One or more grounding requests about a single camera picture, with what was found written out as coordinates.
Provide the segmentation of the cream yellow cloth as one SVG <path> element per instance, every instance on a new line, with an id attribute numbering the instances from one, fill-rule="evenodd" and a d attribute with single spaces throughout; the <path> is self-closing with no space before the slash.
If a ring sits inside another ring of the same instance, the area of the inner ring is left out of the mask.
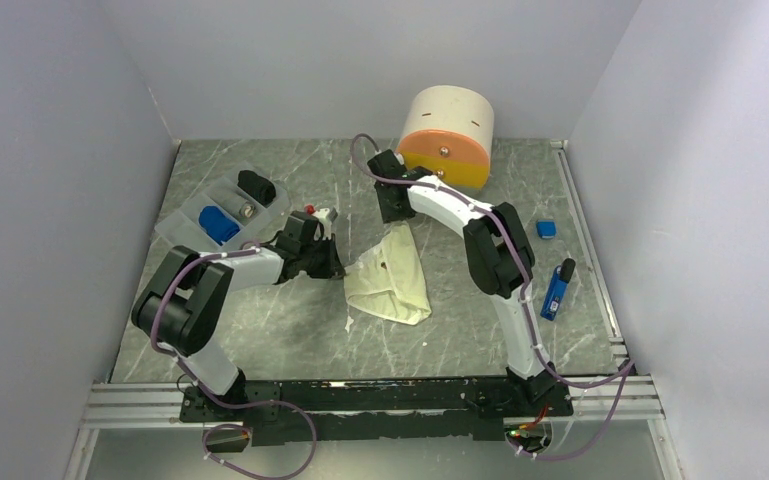
<path id="1" fill-rule="evenodd" d="M 419 251 L 406 222 L 392 224 L 346 268 L 344 292 L 349 306 L 383 320 L 415 326 L 431 315 Z"/>

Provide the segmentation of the blue underwear white trim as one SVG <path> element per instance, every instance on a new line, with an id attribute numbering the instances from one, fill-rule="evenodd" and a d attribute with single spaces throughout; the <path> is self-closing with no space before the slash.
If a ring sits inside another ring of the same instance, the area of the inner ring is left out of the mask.
<path id="1" fill-rule="evenodd" d="M 241 231 L 240 226 L 215 205 L 206 206 L 200 211 L 198 224 L 218 245 L 228 243 Z"/>

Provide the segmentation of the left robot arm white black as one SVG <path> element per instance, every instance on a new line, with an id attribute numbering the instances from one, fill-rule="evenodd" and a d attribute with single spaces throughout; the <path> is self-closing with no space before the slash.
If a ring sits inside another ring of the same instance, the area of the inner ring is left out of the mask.
<path id="1" fill-rule="evenodd" d="M 336 280 L 345 274 L 332 226 L 333 208 L 294 211 L 264 243 L 205 253 L 185 246 L 165 256 L 131 311 L 151 347 L 208 391 L 206 406 L 232 420 L 245 408 L 246 377 L 219 344 L 217 325 L 229 293 L 280 285 L 299 275 Z"/>

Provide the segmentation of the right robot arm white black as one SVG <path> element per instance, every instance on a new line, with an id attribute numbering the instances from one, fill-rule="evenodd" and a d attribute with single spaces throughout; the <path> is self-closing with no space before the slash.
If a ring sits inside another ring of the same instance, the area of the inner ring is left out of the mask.
<path id="1" fill-rule="evenodd" d="M 367 169 L 384 222 L 423 214 L 462 238 L 470 278 L 489 297 L 502 329 L 512 407 L 524 415 L 541 409 L 569 415 L 569 389 L 555 377 L 534 325 L 535 258 L 516 209 L 473 199 L 424 167 L 409 169 L 391 150 L 376 153 Z"/>

